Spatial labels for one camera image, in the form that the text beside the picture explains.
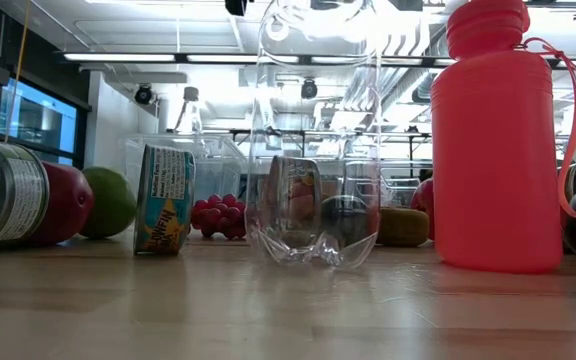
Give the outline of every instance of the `security camera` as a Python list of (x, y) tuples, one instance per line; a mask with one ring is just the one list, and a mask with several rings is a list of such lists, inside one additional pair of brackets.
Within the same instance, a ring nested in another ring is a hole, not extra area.
[(135, 93), (135, 101), (141, 105), (150, 105), (157, 97), (152, 92), (152, 85), (151, 84), (141, 84), (139, 85), (139, 89)]
[(314, 79), (304, 80), (304, 84), (301, 86), (301, 98), (310, 100), (317, 96), (317, 85), (315, 85)]

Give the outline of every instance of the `tuna can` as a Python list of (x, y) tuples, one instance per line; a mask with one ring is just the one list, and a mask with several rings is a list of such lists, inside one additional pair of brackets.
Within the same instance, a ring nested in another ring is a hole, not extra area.
[(135, 255), (176, 255), (190, 232), (195, 188), (192, 153), (146, 145), (137, 193)]
[(46, 213), (49, 189), (46, 170), (35, 154), (0, 143), (0, 245), (32, 235)]

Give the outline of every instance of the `table surface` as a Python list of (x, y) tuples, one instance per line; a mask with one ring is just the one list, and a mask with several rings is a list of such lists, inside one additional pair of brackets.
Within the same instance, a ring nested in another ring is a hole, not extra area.
[(377, 248), (341, 272), (256, 263), (246, 246), (130, 246), (0, 253), (0, 360), (576, 359), (576, 256), (504, 275)]

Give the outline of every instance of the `canned food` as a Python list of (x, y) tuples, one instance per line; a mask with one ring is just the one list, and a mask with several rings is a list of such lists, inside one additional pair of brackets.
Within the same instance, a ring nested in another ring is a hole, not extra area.
[(37, 156), (21, 146), (0, 143), (0, 245), (32, 235), (46, 213), (49, 191)]
[(179, 149), (146, 145), (137, 193), (135, 255), (176, 255), (190, 231), (195, 159)]
[(267, 228), (291, 248), (314, 245), (321, 225), (321, 177), (312, 160), (275, 156), (270, 166), (265, 210)]

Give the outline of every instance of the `pink strap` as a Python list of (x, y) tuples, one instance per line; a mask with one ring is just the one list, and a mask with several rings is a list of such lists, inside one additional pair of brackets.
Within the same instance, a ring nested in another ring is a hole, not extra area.
[(568, 146), (566, 148), (566, 154), (564, 156), (564, 164), (559, 172), (559, 179), (558, 179), (558, 192), (559, 192), (559, 204), (561, 207), (568, 213), (568, 215), (576, 218), (576, 211), (570, 206), (568, 200), (566, 199), (566, 175), (568, 174), (568, 169), (570, 168), (570, 164), (572, 163), (572, 157), (576, 150), (576, 65), (570, 61), (570, 59), (563, 53), (563, 51), (559, 51), (555, 49), (552, 45), (550, 45), (546, 40), (533, 37), (526, 40), (520, 47), (526, 49), (528, 44), (531, 42), (541, 42), (543, 45), (543, 49), (545, 51), (535, 53), (537, 55), (553, 55), (555, 58), (560, 59), (566, 64), (568, 68), (568, 72), (570, 73), (570, 77), (572, 79), (572, 86), (573, 91), (575, 94), (575, 111), (572, 120), (572, 131), (570, 132), (570, 139), (568, 141)]

